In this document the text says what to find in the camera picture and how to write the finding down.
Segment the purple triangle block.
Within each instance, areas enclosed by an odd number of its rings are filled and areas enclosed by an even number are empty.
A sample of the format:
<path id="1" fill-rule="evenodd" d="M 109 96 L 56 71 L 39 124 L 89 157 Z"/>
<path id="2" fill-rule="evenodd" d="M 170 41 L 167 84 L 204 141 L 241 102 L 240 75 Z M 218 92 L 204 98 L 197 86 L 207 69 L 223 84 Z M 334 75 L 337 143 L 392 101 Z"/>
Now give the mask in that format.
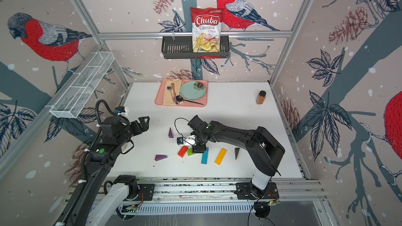
<path id="1" fill-rule="evenodd" d="M 155 161 L 158 162 L 158 161 L 167 159 L 167 157 L 168 157 L 167 155 L 157 154 L 157 155 L 155 156 Z"/>
<path id="2" fill-rule="evenodd" d="M 172 129 L 171 129 L 171 128 L 169 129 L 169 134 L 168 134 L 168 136 L 169 136 L 169 138 L 174 138 L 174 135 L 173 135 L 173 132 L 172 132 Z"/>

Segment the red rectangular block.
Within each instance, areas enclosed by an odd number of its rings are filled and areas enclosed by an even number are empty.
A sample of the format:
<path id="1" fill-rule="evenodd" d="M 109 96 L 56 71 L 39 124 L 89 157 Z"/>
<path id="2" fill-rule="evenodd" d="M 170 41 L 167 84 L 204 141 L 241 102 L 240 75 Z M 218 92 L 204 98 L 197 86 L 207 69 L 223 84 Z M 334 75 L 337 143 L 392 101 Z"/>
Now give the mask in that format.
<path id="1" fill-rule="evenodd" d="M 180 148 L 179 152 L 178 152 L 178 156 L 179 156 L 180 158 L 183 158 L 183 157 L 186 155 L 187 150 L 188 150 L 188 147 L 187 147 L 187 146 L 182 146 L 182 147 Z"/>

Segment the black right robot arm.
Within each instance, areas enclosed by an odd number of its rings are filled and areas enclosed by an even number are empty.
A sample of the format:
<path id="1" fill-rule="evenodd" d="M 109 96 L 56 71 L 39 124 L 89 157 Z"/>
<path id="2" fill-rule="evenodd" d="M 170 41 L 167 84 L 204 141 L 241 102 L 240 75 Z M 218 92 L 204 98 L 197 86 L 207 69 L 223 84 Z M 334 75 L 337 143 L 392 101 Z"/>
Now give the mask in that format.
<path id="1" fill-rule="evenodd" d="M 223 142 L 245 149 L 256 167 L 256 172 L 249 187 L 238 187 L 239 199 L 267 199 L 268 183 L 278 173 L 279 164 L 285 154 L 285 148 L 264 127 L 244 130 L 228 127 L 217 121 L 209 123 L 194 116 L 187 124 L 195 138 L 192 149 L 203 153 L 207 142 Z"/>

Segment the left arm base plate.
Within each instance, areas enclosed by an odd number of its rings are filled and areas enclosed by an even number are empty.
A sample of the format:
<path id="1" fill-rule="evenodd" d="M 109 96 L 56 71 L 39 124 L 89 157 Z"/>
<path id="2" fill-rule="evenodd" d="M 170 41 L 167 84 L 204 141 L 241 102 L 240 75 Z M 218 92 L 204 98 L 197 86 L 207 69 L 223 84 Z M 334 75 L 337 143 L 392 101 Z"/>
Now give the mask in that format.
<path id="1" fill-rule="evenodd" d="M 150 202 L 153 200 L 155 184 L 138 184 L 138 194 L 135 198 L 126 198 L 124 202 Z"/>

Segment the green rectangular block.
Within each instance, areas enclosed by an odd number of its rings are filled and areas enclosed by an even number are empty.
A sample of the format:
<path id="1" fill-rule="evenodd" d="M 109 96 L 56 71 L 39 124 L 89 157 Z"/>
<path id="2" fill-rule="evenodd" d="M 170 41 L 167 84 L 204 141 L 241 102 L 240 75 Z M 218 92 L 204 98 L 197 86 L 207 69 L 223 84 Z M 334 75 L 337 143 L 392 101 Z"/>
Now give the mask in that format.
<path id="1" fill-rule="evenodd" d="M 195 153 L 193 152 L 193 150 L 192 149 L 187 149 L 187 155 L 188 156 L 192 156 L 192 155 L 194 155 Z"/>

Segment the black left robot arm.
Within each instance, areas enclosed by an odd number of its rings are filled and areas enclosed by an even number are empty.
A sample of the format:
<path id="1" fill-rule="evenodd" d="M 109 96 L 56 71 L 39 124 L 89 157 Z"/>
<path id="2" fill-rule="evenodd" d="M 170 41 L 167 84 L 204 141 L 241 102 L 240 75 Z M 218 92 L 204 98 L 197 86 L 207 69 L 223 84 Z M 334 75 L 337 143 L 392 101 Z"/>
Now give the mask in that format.
<path id="1" fill-rule="evenodd" d="M 67 206 L 56 220 L 56 226 L 104 226 L 124 200 L 134 200 L 140 195 L 137 178 L 121 175 L 103 200 L 97 206 L 93 205 L 117 158 L 127 153 L 122 147 L 133 143 L 134 136 L 149 129 L 148 116 L 131 122 L 125 116 L 127 112 L 127 108 L 122 106 L 111 110 L 102 99 L 96 103 L 98 132 L 82 156 L 81 178 Z"/>

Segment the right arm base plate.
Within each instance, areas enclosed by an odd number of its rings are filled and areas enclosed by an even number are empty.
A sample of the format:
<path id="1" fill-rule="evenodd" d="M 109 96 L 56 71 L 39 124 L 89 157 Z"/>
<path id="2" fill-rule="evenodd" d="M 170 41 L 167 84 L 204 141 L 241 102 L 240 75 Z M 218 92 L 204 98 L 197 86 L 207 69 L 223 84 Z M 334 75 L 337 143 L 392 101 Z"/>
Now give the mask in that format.
<path id="1" fill-rule="evenodd" d="M 258 189 L 252 183 L 236 183 L 234 193 L 238 200 L 257 200 L 257 199 L 279 199 L 277 186 L 273 182 L 269 182 L 264 190 Z"/>

